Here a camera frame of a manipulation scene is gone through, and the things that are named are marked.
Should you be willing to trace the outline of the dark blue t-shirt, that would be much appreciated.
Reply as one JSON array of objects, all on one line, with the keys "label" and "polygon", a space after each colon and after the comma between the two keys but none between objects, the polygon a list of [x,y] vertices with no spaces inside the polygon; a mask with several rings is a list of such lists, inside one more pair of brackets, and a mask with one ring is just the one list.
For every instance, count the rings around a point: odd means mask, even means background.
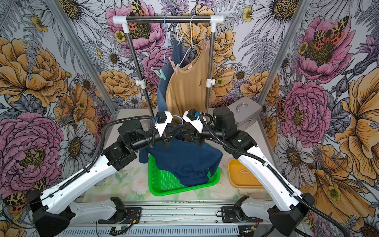
[{"label": "dark blue t-shirt", "polygon": [[223,153],[208,145],[199,147],[195,143],[173,139],[169,147],[157,143],[153,148],[140,151],[139,162],[146,164],[149,155],[156,160],[160,170],[172,173],[184,186],[197,186],[208,183],[215,175]]}]

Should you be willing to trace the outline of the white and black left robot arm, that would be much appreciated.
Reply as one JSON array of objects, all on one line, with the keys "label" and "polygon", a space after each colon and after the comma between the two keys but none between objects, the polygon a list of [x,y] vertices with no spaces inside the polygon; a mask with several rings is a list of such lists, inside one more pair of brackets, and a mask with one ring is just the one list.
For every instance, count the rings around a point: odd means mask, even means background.
[{"label": "white and black left robot arm", "polygon": [[44,191],[30,191],[27,204],[32,211],[35,228],[41,237],[55,237],[71,225],[102,220],[107,224],[121,223],[127,216],[125,205],[118,197],[89,204],[75,200],[99,181],[117,173],[137,158],[136,152],[170,141],[183,130],[172,122],[169,112],[157,116],[134,116],[112,121],[106,131],[119,124],[119,138],[107,148],[101,138],[93,160],[61,183]]}]

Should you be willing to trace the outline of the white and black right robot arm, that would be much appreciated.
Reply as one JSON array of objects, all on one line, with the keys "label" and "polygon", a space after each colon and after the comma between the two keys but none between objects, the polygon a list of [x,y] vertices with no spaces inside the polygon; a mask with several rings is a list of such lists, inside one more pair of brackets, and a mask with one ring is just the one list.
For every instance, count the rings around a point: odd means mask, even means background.
[{"label": "white and black right robot arm", "polygon": [[247,132],[237,128],[235,116],[228,107],[218,107],[213,111],[212,125],[206,122],[207,116],[207,113],[191,109],[184,112],[183,119],[196,129],[197,138],[222,145],[225,151],[248,168],[263,185],[274,201],[274,205],[267,209],[265,218],[281,234],[288,237],[296,232],[304,236],[305,233],[297,227],[308,212],[312,211],[337,227],[343,236],[350,235],[339,222],[313,206],[315,199],[310,193],[302,193],[272,166],[255,140]]}]

